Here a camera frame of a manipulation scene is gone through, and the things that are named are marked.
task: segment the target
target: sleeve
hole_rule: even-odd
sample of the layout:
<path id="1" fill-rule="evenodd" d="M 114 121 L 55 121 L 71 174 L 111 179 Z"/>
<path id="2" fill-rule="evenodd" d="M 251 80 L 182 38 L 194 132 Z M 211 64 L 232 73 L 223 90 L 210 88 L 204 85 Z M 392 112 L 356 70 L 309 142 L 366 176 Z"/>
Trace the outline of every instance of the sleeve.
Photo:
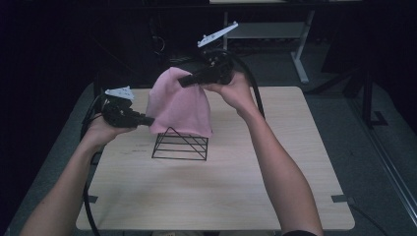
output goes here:
<path id="1" fill-rule="evenodd" d="M 303 230 L 296 230 L 284 233 L 282 236 L 316 236 L 316 234 Z"/>

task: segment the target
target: gray carpet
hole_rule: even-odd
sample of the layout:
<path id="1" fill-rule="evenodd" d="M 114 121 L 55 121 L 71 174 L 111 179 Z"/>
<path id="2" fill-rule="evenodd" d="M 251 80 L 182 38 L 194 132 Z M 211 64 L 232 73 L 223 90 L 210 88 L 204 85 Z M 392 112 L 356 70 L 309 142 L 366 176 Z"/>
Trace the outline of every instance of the gray carpet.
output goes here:
<path id="1" fill-rule="evenodd" d="M 299 82 L 290 60 L 291 44 L 262 48 L 243 57 L 253 71 L 260 86 L 296 86 L 302 90 L 313 89 L 334 75 L 320 72 L 328 46 L 308 44 L 302 61 L 310 82 Z M 321 95 L 307 95 L 306 99 L 328 151 L 340 186 L 355 205 L 366 212 L 391 236 L 417 235 L 416 225 L 408 215 L 394 187 L 389 181 L 378 153 L 368 139 L 366 129 L 355 115 L 351 103 L 341 95 L 344 83 Z M 34 180 L 24 202 L 10 225 L 10 235 L 18 235 L 35 205 L 53 186 L 69 156 L 79 141 L 82 119 L 92 97 L 92 85 L 80 97 L 68 122 L 64 126 L 45 163 Z M 388 126 L 376 127 L 375 133 L 392 156 L 392 161 L 417 196 L 417 137 L 396 112 L 387 94 L 375 87 L 374 110 L 381 111 Z M 349 231 L 326 232 L 326 235 L 383 235 L 370 220 L 352 209 L 356 225 Z M 149 232 L 101 232 L 102 235 L 149 235 Z M 89 231 L 75 231 L 75 235 L 92 235 Z"/>

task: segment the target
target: pink towel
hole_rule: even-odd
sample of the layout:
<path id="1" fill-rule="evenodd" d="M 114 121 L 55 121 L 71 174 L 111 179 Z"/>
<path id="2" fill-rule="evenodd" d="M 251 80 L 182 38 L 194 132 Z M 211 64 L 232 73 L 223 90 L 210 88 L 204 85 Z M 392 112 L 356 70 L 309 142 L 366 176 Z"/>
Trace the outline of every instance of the pink towel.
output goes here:
<path id="1" fill-rule="evenodd" d="M 155 120 L 152 134 L 165 133 L 169 127 L 180 134 L 212 135 L 209 101 L 198 85 L 182 88 L 179 78 L 191 73 L 171 67 L 163 72 L 149 92 L 147 116 Z"/>

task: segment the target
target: human arm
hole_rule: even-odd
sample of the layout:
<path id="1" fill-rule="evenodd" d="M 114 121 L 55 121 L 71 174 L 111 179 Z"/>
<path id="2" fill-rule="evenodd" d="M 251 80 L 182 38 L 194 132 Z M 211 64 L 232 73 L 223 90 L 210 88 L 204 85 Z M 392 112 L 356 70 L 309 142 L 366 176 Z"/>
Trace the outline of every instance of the human arm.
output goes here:
<path id="1" fill-rule="evenodd" d="M 245 76 L 235 73 L 227 86 L 211 84 L 203 88 L 219 93 L 246 122 L 282 232 L 304 230 L 323 235 L 310 186 L 258 110 Z"/>
<path id="2" fill-rule="evenodd" d="M 117 135 L 131 130 L 111 127 L 101 116 L 96 117 L 54 187 L 31 213 L 21 235 L 71 235 L 93 155 Z"/>

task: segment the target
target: white mount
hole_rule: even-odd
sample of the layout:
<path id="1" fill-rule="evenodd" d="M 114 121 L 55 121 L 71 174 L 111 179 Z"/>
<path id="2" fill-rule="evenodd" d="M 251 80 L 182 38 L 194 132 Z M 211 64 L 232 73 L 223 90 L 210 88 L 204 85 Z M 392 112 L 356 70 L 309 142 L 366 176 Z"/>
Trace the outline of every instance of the white mount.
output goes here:
<path id="1" fill-rule="evenodd" d="M 203 35 L 203 40 L 198 41 L 197 42 L 197 46 L 198 47 L 202 47 L 206 44 L 209 44 L 213 41 L 215 41 L 216 39 L 220 38 L 221 36 L 227 34 L 229 31 L 237 28 L 239 25 L 236 22 L 233 22 L 233 25 L 231 25 L 230 27 L 227 27 L 225 29 L 222 29 L 220 31 L 217 31 L 213 34 L 210 34 L 209 36 Z"/>
<path id="2" fill-rule="evenodd" d="M 130 87 L 108 89 L 104 93 L 106 93 L 107 95 L 122 97 L 130 100 L 135 99 L 135 96 L 132 94 Z"/>

